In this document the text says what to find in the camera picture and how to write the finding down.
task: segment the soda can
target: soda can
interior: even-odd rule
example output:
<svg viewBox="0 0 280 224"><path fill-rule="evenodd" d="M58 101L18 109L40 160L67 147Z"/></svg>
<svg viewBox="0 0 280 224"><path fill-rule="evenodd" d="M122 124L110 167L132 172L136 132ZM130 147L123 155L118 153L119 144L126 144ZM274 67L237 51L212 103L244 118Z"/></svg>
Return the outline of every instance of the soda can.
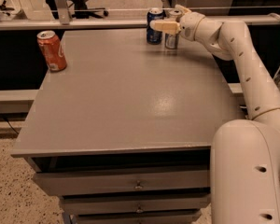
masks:
<svg viewBox="0 0 280 224"><path fill-rule="evenodd" d="M147 42L149 44L160 44L162 39L162 32L153 30L150 27L150 22L164 18L164 12L161 8L151 8L147 14Z"/></svg>
<svg viewBox="0 0 280 224"><path fill-rule="evenodd" d="M60 39L54 31L43 31L37 35L37 43L50 71L61 71L67 66Z"/></svg>
<svg viewBox="0 0 280 224"><path fill-rule="evenodd" d="M180 17L182 16L182 12L179 9L174 9L169 12L169 20L172 21L179 21ZM168 49L177 49L179 41L179 35L165 35L165 47Z"/></svg>

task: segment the drawer handle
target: drawer handle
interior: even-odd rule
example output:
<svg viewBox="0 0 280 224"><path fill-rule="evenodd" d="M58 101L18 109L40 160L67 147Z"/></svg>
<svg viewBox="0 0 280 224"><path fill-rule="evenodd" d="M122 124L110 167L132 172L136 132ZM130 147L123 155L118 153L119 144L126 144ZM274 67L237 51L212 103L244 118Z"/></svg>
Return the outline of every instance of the drawer handle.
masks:
<svg viewBox="0 0 280 224"><path fill-rule="evenodd" d="M136 210L136 213L138 213L138 214L143 213L143 212L144 212L144 210L140 206Z"/></svg>
<svg viewBox="0 0 280 224"><path fill-rule="evenodd" d="M141 185L140 181L137 181L137 185L134 187L135 190L143 190L143 186Z"/></svg>

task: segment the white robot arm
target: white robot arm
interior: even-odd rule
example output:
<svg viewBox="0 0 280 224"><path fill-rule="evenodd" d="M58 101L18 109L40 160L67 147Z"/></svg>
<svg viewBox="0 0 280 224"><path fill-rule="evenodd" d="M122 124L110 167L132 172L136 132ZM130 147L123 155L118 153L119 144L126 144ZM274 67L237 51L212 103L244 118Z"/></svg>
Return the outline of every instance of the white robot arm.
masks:
<svg viewBox="0 0 280 224"><path fill-rule="evenodd" d="M198 41L213 55L234 60L250 120L224 124L211 149L215 224L280 224L280 91L256 53L243 21L218 22L187 12L180 23L153 21L166 33Z"/></svg>

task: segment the drawer cabinet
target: drawer cabinet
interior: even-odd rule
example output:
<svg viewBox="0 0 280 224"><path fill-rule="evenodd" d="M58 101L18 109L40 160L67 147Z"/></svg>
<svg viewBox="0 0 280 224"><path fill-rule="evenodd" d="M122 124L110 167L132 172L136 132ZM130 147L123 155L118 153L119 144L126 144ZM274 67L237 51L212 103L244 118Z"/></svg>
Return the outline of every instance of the drawer cabinet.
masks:
<svg viewBox="0 0 280 224"><path fill-rule="evenodd" d="M78 224L190 224L200 211L152 212L147 214L96 215L78 217Z"/></svg>
<svg viewBox="0 0 280 224"><path fill-rule="evenodd" d="M205 166L170 166L110 171L35 174L36 184L48 195L195 189L209 187Z"/></svg>
<svg viewBox="0 0 280 224"><path fill-rule="evenodd" d="M153 211L190 210L206 207L210 202L206 192L192 191L159 194L135 193L121 194L115 197L86 197L61 199L61 208L73 215L103 214L103 213L135 213L141 214Z"/></svg>

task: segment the red soda can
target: red soda can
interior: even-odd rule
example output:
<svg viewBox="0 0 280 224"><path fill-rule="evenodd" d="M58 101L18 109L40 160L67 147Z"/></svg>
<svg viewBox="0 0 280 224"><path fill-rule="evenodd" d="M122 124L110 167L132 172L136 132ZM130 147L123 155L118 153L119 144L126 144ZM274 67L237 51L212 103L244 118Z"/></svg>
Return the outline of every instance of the red soda can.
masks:
<svg viewBox="0 0 280 224"><path fill-rule="evenodd" d="M66 67L60 39L54 31L44 31L37 35L37 43L43 53L50 71L61 71Z"/></svg>

